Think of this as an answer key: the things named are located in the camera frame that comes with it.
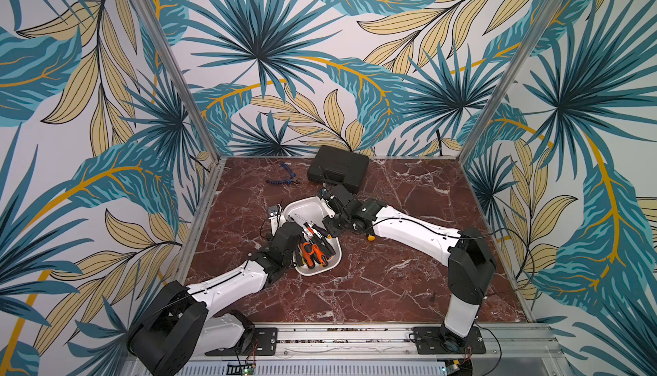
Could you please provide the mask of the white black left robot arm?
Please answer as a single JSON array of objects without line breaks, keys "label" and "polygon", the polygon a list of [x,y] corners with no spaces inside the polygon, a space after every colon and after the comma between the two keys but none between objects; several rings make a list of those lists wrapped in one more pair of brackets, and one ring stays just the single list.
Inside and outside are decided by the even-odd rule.
[{"label": "white black left robot arm", "polygon": [[268,244],[237,268],[194,285],[172,281],[154,297],[130,327],[127,349],[152,375],[174,375],[195,355],[214,350],[247,350],[253,323],[238,311],[219,318],[213,333],[209,319],[243,297],[273,285],[292,266],[303,228],[285,222]]}]

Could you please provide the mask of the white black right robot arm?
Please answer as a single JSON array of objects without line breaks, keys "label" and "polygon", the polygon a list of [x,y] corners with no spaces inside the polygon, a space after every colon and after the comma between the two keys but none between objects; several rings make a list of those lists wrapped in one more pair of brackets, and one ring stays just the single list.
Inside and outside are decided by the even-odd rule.
[{"label": "white black right robot arm", "polygon": [[487,235],[431,224],[370,198],[360,201],[343,185],[324,187],[318,198],[330,215],[324,218],[333,235],[349,231],[382,237],[432,257],[448,269],[451,297],[441,324],[444,341],[463,345],[469,336],[497,270]]}]

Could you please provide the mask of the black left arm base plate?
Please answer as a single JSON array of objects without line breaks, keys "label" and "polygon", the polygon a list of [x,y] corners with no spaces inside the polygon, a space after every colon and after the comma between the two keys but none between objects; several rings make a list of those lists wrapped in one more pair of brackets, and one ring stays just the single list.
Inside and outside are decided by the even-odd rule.
[{"label": "black left arm base plate", "polygon": [[236,347],[219,348],[205,353],[208,357],[256,355],[274,356],[277,346],[278,329],[276,327],[255,327],[247,329],[239,339]]}]

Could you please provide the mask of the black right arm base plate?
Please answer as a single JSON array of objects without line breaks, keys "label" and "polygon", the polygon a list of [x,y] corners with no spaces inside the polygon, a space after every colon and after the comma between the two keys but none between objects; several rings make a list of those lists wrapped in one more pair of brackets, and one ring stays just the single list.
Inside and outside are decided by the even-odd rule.
[{"label": "black right arm base plate", "polygon": [[416,326],[409,336],[419,355],[480,355],[487,352],[478,328],[464,338],[443,326]]}]

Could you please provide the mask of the white plastic storage box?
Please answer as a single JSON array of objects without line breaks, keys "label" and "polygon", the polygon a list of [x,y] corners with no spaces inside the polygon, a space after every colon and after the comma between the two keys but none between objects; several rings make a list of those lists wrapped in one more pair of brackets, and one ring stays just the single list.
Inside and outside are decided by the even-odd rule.
[{"label": "white plastic storage box", "polygon": [[[298,250],[294,254],[296,271],[306,277],[326,273],[336,268],[342,261],[342,248],[338,237],[332,237],[323,226],[323,218],[332,216],[334,213],[328,206],[317,197],[310,197],[290,203],[282,210],[282,216],[278,222],[294,222],[302,228],[302,238],[299,241]],[[328,258],[326,267],[316,266],[309,269],[301,256],[301,244],[311,242],[317,244]]]}]

